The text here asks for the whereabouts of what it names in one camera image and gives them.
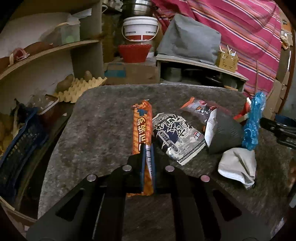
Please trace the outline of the cardboard box with blue label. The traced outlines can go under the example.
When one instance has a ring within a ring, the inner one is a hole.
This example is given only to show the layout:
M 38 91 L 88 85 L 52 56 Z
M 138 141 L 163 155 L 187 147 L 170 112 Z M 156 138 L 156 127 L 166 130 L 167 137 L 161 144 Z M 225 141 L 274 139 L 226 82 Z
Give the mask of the cardboard box with blue label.
M 140 63 L 104 63 L 104 76 L 107 85 L 159 83 L 158 67 Z

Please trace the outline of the blue crushed plastic bottle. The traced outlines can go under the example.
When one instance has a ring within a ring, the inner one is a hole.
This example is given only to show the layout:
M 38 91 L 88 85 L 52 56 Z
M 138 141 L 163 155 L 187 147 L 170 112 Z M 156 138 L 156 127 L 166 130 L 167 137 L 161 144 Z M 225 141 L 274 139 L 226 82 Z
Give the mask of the blue crushed plastic bottle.
M 258 144 L 260 119 L 266 104 L 266 95 L 263 92 L 255 94 L 251 100 L 249 118 L 243 127 L 242 146 L 249 151 L 254 150 Z

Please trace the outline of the yellow egg tray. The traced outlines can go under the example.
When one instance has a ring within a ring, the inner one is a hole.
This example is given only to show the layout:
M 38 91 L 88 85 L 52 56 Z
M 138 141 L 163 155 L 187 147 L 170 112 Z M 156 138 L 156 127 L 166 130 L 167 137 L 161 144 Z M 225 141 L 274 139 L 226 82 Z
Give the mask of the yellow egg tray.
M 60 102 L 70 102 L 70 103 L 76 103 L 78 98 L 88 89 L 92 89 L 95 87 L 103 86 L 107 80 L 107 77 L 105 78 L 97 78 L 94 77 L 91 80 L 84 80 L 83 78 L 72 81 L 71 86 L 62 92 L 54 93 L 53 96 L 57 97 Z

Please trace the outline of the black white noodle packet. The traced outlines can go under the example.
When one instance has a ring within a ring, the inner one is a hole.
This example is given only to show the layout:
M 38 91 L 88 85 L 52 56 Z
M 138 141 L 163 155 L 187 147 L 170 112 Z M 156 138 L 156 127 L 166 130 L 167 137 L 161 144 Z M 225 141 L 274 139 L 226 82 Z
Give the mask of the black white noodle packet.
M 159 113 L 152 119 L 152 127 L 163 152 L 181 166 L 206 146 L 204 135 L 180 115 Z

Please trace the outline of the grey felt cover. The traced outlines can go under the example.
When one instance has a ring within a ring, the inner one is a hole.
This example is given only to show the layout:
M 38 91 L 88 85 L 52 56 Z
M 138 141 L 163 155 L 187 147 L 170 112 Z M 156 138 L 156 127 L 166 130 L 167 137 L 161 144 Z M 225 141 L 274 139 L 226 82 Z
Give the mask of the grey felt cover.
M 221 34 L 193 18 L 176 14 L 158 48 L 158 54 L 186 58 L 214 65 Z

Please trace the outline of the black ribbed paper cup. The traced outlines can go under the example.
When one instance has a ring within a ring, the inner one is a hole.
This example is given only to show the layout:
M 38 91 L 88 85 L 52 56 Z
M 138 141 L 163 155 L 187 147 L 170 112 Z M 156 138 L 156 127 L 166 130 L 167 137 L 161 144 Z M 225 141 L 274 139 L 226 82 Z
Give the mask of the black ribbed paper cup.
M 242 125 L 219 108 L 211 111 L 206 123 L 205 142 L 210 154 L 241 146 Z

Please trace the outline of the white plastic bucket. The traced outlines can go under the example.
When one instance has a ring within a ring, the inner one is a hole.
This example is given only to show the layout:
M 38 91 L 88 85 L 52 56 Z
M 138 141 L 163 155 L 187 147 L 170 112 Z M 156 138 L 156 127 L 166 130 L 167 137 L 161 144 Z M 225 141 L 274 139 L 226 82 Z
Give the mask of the white plastic bucket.
M 148 42 L 159 31 L 158 20 L 150 16 L 134 16 L 123 20 L 121 33 L 129 42 Z

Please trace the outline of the woven chopstick holder box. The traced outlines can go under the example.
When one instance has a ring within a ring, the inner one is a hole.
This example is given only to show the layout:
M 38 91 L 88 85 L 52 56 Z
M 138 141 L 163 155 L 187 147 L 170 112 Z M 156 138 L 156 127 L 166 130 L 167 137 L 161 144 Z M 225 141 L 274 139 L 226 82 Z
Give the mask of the woven chopstick holder box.
M 239 58 L 237 57 L 237 55 L 232 56 L 228 53 L 219 51 L 216 60 L 216 66 L 234 73 L 237 71 L 238 61 Z

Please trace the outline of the orange snack wrapper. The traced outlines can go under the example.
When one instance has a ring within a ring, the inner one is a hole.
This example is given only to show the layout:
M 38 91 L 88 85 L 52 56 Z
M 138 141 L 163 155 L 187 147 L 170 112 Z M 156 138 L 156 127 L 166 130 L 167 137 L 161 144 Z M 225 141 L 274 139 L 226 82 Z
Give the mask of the orange snack wrapper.
M 142 190 L 138 195 L 154 193 L 155 163 L 152 145 L 152 106 L 148 100 L 133 105 L 132 153 L 142 154 L 140 181 Z

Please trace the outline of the grey low shelf table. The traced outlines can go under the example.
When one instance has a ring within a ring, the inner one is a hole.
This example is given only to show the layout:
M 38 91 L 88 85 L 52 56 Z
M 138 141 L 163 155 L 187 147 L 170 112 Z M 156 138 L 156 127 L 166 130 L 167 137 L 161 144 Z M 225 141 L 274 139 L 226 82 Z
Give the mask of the grey low shelf table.
M 215 65 L 186 58 L 157 54 L 161 82 L 228 88 L 243 92 L 248 78 Z

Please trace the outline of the white paper bag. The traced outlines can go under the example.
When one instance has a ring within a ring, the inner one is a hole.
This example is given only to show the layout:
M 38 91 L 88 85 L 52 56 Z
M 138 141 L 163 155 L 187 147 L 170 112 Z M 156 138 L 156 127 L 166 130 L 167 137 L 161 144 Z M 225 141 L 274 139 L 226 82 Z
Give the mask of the white paper bag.
M 223 153 L 218 172 L 223 177 L 241 182 L 248 189 L 255 183 L 256 166 L 254 150 L 232 148 Z

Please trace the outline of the red plastic basket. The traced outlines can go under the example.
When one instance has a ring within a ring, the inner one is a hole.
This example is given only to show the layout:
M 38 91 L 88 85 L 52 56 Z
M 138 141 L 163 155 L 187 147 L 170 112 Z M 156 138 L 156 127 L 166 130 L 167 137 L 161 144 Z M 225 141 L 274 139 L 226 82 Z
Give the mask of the red plastic basket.
M 118 52 L 125 63 L 143 63 L 151 49 L 151 44 L 119 45 Z

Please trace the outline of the red striped curtain cloth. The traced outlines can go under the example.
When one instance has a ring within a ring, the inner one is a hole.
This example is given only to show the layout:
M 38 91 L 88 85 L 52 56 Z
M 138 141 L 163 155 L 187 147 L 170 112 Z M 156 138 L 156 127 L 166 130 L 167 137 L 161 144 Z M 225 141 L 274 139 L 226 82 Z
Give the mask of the red striped curtain cloth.
M 248 78 L 246 96 L 269 94 L 278 71 L 281 52 L 280 10 L 274 1 L 154 1 L 155 16 L 166 31 L 175 14 L 217 30 L 221 47 L 236 52 L 238 73 Z

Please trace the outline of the clear orange snack bag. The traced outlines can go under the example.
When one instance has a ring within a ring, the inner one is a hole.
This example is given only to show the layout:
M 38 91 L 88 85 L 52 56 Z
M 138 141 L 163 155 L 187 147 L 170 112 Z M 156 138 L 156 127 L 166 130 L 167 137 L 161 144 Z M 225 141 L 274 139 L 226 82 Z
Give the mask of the clear orange snack bag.
M 181 108 L 196 116 L 201 123 L 215 125 L 218 121 L 233 121 L 231 112 L 214 101 L 191 97 Z

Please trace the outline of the dark blue plastic crate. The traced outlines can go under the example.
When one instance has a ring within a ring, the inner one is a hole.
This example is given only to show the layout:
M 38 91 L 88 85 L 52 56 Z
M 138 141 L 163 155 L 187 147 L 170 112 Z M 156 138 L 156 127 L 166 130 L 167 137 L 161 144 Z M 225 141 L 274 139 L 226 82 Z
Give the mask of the dark blue plastic crate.
M 25 108 L 21 120 L 23 126 L 1 158 L 1 197 L 12 206 L 21 199 L 34 169 L 35 154 L 49 137 L 37 108 Z

